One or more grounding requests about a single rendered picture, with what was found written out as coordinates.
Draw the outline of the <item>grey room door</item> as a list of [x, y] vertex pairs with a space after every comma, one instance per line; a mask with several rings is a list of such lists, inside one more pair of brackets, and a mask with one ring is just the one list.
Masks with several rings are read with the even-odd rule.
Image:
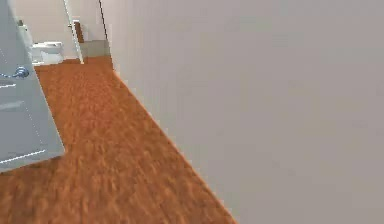
[[65, 154], [11, 1], [0, 0], [0, 73], [11, 75], [18, 67], [29, 76], [0, 77], [0, 173]]

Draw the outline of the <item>white room door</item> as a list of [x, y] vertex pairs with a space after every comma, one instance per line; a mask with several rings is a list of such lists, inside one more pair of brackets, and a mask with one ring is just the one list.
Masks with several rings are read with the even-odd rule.
[[63, 4], [64, 4], [65, 12], [66, 12], [67, 17], [68, 17], [69, 27], [71, 28], [72, 39], [73, 39], [73, 42], [74, 42], [74, 45], [75, 45], [75, 49], [76, 49], [76, 52], [77, 52], [78, 59], [80, 61], [80, 64], [84, 64], [84, 59], [83, 59], [83, 55], [82, 55], [82, 52], [81, 52], [80, 44], [79, 44], [79, 41], [78, 41], [75, 23], [74, 23], [74, 20], [73, 20], [73, 17], [72, 17], [72, 13], [71, 13], [71, 9], [70, 9], [70, 5], [69, 5], [69, 0], [63, 0]]

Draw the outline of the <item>white toilet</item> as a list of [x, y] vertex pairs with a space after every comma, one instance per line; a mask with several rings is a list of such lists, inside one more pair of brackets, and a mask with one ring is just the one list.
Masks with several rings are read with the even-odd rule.
[[18, 20], [17, 24], [34, 66], [60, 64], [64, 61], [62, 42], [34, 42], [28, 26], [22, 20]]

